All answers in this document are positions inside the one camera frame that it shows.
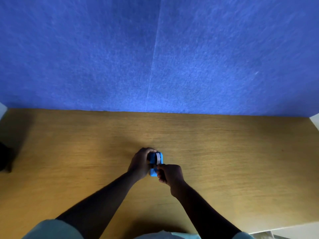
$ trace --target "forearm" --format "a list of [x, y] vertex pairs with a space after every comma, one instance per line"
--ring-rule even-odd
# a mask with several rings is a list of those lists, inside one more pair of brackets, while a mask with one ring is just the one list
[[237, 227], [215, 211], [186, 182], [175, 186], [173, 190], [175, 197], [184, 207], [202, 239], [215, 237], [231, 239], [240, 232]]
[[137, 180], [136, 174], [129, 171], [80, 201], [57, 219], [78, 229], [85, 239], [98, 239]]

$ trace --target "blue fabric backdrop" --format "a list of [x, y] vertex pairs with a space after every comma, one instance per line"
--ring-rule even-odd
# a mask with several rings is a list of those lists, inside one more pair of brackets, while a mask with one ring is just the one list
[[8, 107], [309, 117], [319, 0], [0, 0]]

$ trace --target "left hand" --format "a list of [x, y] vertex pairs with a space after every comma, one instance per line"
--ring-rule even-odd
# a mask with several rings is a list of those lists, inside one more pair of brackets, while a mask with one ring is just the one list
[[147, 163], [147, 155], [155, 152], [156, 150], [154, 148], [141, 148], [132, 158], [127, 171], [136, 173], [138, 180], [144, 178], [151, 169], [151, 165]]

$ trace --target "wooden tabletop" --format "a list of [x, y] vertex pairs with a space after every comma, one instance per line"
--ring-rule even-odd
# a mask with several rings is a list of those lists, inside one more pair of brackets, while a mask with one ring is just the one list
[[[126, 172], [153, 147], [240, 229], [319, 221], [319, 132], [308, 118], [11, 109], [0, 141], [19, 149], [0, 173], [0, 231], [21, 238]], [[169, 187], [133, 186], [102, 238], [196, 232]]]

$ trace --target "person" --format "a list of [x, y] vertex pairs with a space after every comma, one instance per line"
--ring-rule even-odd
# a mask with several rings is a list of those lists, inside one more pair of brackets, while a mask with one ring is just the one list
[[[144, 178], [152, 165], [147, 155], [156, 152], [153, 148], [142, 148], [132, 158], [126, 173], [109, 185], [80, 201], [54, 220], [45, 220], [36, 225], [23, 239], [98, 239], [121, 205], [131, 187]], [[171, 194], [184, 207], [189, 219], [202, 239], [248, 239], [242, 232], [215, 211], [183, 178], [178, 165], [158, 165], [159, 182], [170, 187]], [[198, 235], [161, 231], [138, 237], [146, 238], [199, 238]]]

